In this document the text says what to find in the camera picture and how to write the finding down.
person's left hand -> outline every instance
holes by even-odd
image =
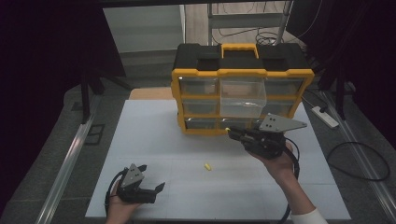
[[[134,210],[141,203],[125,203],[117,195],[119,181],[116,182],[110,195],[110,203],[108,207],[106,224],[125,224],[130,218]]]

human hand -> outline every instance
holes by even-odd
[[[119,182],[116,182],[111,191],[106,224],[125,224],[134,210],[141,205],[141,203],[125,203],[121,200],[117,195]]]
[[[293,151],[290,143],[286,143],[286,147],[290,151]],[[264,164],[264,166],[268,170],[268,173],[276,181],[277,184],[281,185],[285,182],[285,180],[294,177],[293,162],[286,153],[282,153],[279,157],[271,160],[267,160],[251,152],[249,152],[249,154]]]

power outlet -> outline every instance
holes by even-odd
[[[312,112],[314,112],[314,114],[316,114],[321,120],[323,120],[323,122],[325,122],[327,124],[327,126],[329,126],[330,128],[335,128],[337,127],[339,124],[337,121],[335,121],[335,119],[333,119],[332,117],[330,117],[329,114],[327,114],[326,112],[321,113],[320,112],[320,107],[319,106],[315,106],[314,108],[311,109]]]

yellow object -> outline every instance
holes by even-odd
[[[293,118],[314,73],[297,44],[181,44],[172,72],[183,133],[253,128],[268,113]]]
[[[208,170],[208,171],[211,171],[211,170],[212,170],[212,167],[210,167],[210,165],[209,165],[208,163],[205,163],[205,168],[206,168],[206,170]]]

small yellow block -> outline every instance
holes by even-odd
[[[206,168],[206,170],[208,170],[208,171],[211,171],[211,170],[212,170],[212,167],[210,167],[209,163],[205,163],[205,168]]]

